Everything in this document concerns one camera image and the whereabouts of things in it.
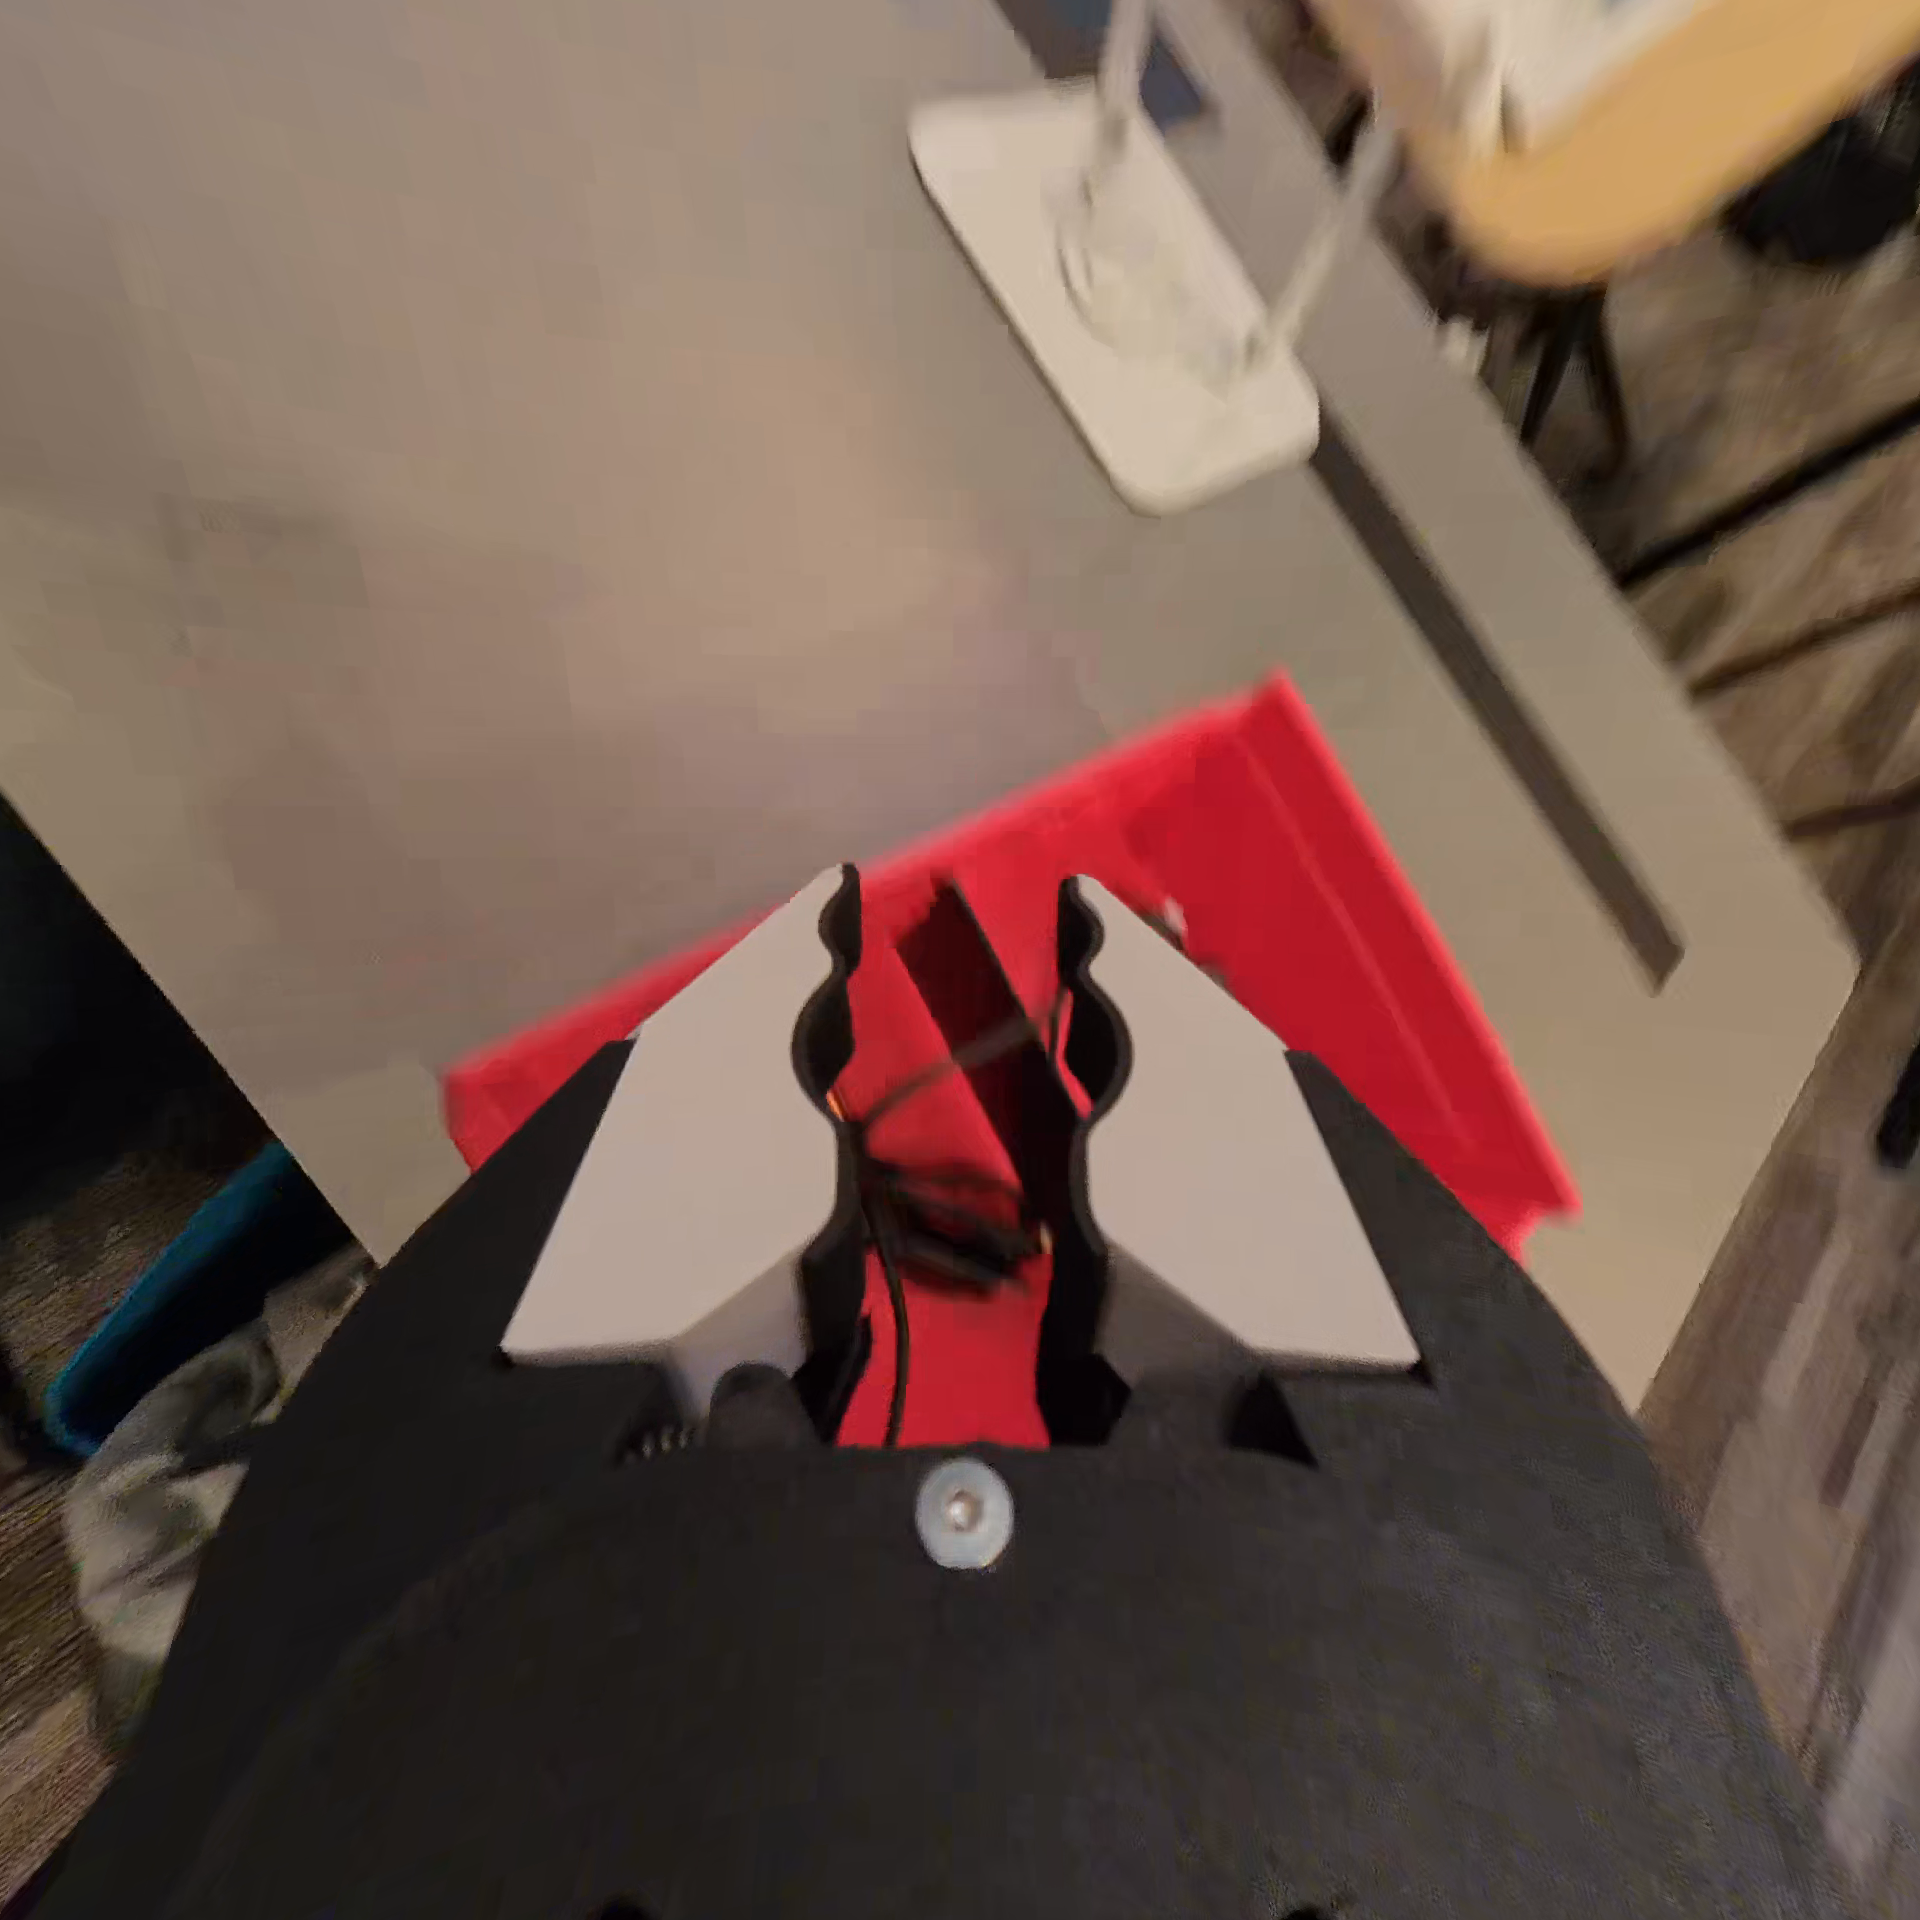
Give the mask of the light wooden board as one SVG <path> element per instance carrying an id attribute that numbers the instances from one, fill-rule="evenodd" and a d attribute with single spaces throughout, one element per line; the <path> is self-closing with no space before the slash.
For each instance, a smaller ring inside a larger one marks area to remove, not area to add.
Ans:
<path id="1" fill-rule="evenodd" d="M 1308 4 L 1316 25 L 1326 4 Z M 1467 253 L 1537 288 L 1604 281 L 1706 224 L 1916 61 L 1916 4 L 1695 4 L 1693 18 L 1525 150 L 1391 116 L 1428 204 Z"/>

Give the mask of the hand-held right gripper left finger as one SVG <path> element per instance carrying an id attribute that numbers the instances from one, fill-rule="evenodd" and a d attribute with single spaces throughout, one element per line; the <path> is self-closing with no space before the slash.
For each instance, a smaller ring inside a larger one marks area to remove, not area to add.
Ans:
<path id="1" fill-rule="evenodd" d="M 523 1298 L 512 1364 L 648 1361 L 683 1416 L 723 1373 L 816 1368 L 866 1330 L 852 1130 L 862 887 L 838 866 L 636 1021 Z"/>

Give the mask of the red plastic bin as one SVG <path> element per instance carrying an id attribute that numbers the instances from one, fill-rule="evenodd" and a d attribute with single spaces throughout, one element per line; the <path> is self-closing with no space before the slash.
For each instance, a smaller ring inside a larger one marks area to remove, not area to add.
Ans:
<path id="1" fill-rule="evenodd" d="M 1512 1257 L 1580 1196 L 1547 1122 L 1299 692 L 1274 678 L 1032 783 L 918 850 L 862 869 L 852 1063 L 834 1083 L 866 1116 L 914 1070 L 985 1038 L 1016 1007 L 1047 1021 L 1068 876 L 1179 930 L 1194 962 L 1284 1044 L 1319 1055 Z M 444 1073 L 444 1119 L 485 1166 L 613 1040 L 709 971 L 723 930 Z M 1018 1055 L 973 1093 L 946 1070 L 879 1119 L 907 1166 L 965 1166 L 1016 1185 Z M 910 1272 L 907 1445 L 1049 1445 L 1038 1345 L 1049 1257 L 986 1296 Z"/>

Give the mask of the teal blue bag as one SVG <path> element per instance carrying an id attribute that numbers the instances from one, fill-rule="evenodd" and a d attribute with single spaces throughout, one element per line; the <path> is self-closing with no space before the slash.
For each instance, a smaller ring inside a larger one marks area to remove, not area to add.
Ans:
<path id="1" fill-rule="evenodd" d="M 158 1380 L 349 1247 L 349 1228 L 294 1152 L 261 1147 L 64 1364 L 43 1393 L 41 1430 L 64 1454 L 91 1457 Z"/>

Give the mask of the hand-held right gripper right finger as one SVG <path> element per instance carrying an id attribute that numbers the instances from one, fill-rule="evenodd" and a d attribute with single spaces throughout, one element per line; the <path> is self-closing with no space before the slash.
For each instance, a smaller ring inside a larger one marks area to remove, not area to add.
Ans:
<path id="1" fill-rule="evenodd" d="M 1163 1385 L 1419 1385 L 1422 1345 L 1289 1045 L 1089 876 L 1060 889 L 1072 1119 L 1049 1221 L 1039 1416 L 1103 1445 Z"/>

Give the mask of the person's grey shirt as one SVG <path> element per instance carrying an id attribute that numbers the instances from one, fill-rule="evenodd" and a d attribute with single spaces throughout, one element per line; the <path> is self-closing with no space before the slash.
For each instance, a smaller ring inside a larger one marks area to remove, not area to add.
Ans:
<path id="1" fill-rule="evenodd" d="M 254 1440 L 373 1279 L 375 1263 L 342 1250 L 280 1283 L 254 1321 L 135 1403 L 79 1471 L 64 1539 L 109 1719 L 154 1695 Z"/>

